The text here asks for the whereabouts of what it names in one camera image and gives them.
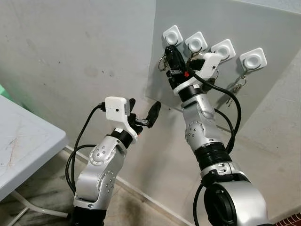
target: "white wall hook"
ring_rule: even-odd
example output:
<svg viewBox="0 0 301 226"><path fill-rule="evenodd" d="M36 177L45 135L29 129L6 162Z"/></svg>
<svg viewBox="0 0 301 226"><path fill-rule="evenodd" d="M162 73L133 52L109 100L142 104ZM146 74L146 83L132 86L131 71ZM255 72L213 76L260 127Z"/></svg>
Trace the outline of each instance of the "white wall hook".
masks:
<svg viewBox="0 0 301 226"><path fill-rule="evenodd" d="M202 32L196 32L195 34L190 36L188 39L185 40L185 44L187 45L188 49L193 53L205 50L208 47Z"/></svg>
<svg viewBox="0 0 301 226"><path fill-rule="evenodd" d="M256 48L240 55L239 60L245 71L265 67L268 62L262 48Z"/></svg>
<svg viewBox="0 0 301 226"><path fill-rule="evenodd" d="M235 57L236 53L230 39L225 39L210 48L211 52L221 56L221 60L230 60Z"/></svg>
<svg viewBox="0 0 301 226"><path fill-rule="evenodd" d="M168 45L177 46L183 41L183 37L177 25L174 25L168 28L166 31L164 31L163 38L165 39Z"/></svg>

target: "green object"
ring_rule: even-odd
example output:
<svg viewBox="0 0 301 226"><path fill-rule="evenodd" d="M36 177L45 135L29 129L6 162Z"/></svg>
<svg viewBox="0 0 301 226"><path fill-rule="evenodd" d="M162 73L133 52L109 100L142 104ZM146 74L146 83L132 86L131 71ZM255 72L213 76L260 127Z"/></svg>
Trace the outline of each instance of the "green object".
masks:
<svg viewBox="0 0 301 226"><path fill-rule="evenodd" d="M12 100L11 96L8 94L8 92L0 85L0 95L6 97L9 100Z"/></svg>

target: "black cable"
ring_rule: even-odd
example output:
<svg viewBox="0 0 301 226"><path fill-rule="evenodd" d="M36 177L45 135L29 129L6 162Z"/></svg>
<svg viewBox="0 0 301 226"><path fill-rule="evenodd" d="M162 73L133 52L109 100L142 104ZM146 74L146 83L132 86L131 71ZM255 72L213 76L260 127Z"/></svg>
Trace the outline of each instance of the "black cable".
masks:
<svg viewBox="0 0 301 226"><path fill-rule="evenodd" d="M221 115L221 117L223 117L226 120L226 122L227 122L227 124L229 126L229 129L230 129L230 132L231 132L231 137L230 137L230 140L229 140L229 142L227 144L226 151L227 151L227 153L230 153L231 150L229 151L228 147L230 147L230 145L232 145L232 143L234 144L234 142L235 142L235 134L234 134L234 129L233 129L232 123L231 123L230 119L223 112L219 111L216 108L214 110L215 110L216 113L218 113L219 115Z"/></svg>
<svg viewBox="0 0 301 226"><path fill-rule="evenodd" d="M231 93L230 91L228 91L226 89L223 89L221 87L215 86L215 85L207 82L206 80L202 79L201 77L196 75L196 73L188 66L187 66L187 71L188 71L189 74L191 74L197 80L199 80L201 83L206 84L207 86L211 87L212 89L215 89L215 90L220 91L224 94L227 94L229 97L231 97L233 99L233 101L236 105L236 108L237 108L237 121L236 121L236 125L235 125L235 128L234 128L234 135L236 135L237 132L238 132L239 126L240 126L240 121L241 121L241 107L240 107L240 103L239 103L238 99L236 98L236 96L233 93ZM228 145L229 146L227 146L226 149L228 149L228 151L229 151L228 153L230 153L233 149L234 143L229 142Z"/></svg>
<svg viewBox="0 0 301 226"><path fill-rule="evenodd" d="M71 180L70 180L70 177L69 177L69 166L70 166L70 162L71 160L73 159L73 156L76 155L76 152L82 148L86 148L86 147L95 147L96 145L82 145L82 146L79 146L76 151L73 151L68 160L67 160L67 164L66 164L66 168L65 168L65 176L66 176L66 180L67 180L67 183L70 187L70 189L73 191L73 193L75 194L75 186L73 186Z"/></svg>
<svg viewBox="0 0 301 226"><path fill-rule="evenodd" d="M193 220L194 220L194 224L196 226L199 226L198 224L198 216L197 216L197 203L198 203L198 196L199 196L199 193L201 192L203 188L203 185L202 183L199 185L198 189L197 189L197 192L194 196L194 200L193 200L193 208L192 208L192 214L193 214Z"/></svg>
<svg viewBox="0 0 301 226"><path fill-rule="evenodd" d="M79 145L79 140L81 138L81 136L83 135L92 115L94 114L94 112L97 110L97 109L100 109L102 108L102 104L99 104L97 105L95 108L93 108L93 110L91 111L90 115L88 116L83 128L81 129L81 132L79 133L79 136L77 137L77 140L75 142L75 145L74 145L74 150L72 152L73 156L72 156L72 162L71 162L71 183L73 185L73 187L75 188L75 180L74 180L74 165L75 165L75 153L78 151L77 149L77 146Z"/></svg>

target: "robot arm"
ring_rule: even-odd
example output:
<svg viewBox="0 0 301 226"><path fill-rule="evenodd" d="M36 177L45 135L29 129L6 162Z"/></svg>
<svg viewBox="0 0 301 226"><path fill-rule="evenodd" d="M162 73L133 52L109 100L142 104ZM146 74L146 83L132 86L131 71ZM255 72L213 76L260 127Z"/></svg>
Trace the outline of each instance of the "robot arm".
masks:
<svg viewBox="0 0 301 226"><path fill-rule="evenodd" d="M123 166L127 148L137 141L143 129L141 126L150 128L156 121L160 102L153 105L149 116L143 120L136 119L136 115L131 113L134 104L134 99L105 99L106 118L115 129L93 148L87 166L78 177L73 201L75 208L71 217L72 226L103 225L116 175Z"/></svg>
<svg viewBox="0 0 301 226"><path fill-rule="evenodd" d="M175 46L167 46L169 83L182 100L185 138L201 169L208 219L213 226L259 226L269 224L266 202L239 166L232 161L215 124L215 112L193 76L210 78L220 58L199 54L195 62L184 62Z"/></svg>

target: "white table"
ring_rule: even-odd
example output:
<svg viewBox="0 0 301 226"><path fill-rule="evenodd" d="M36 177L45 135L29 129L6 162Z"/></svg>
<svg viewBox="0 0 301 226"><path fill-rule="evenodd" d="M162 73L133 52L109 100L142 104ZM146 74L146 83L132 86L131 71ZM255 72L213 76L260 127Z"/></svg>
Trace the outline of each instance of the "white table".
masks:
<svg viewBox="0 0 301 226"><path fill-rule="evenodd" d="M0 201L10 193L28 209L67 217L29 203L14 191L68 144L66 133L0 95Z"/></svg>

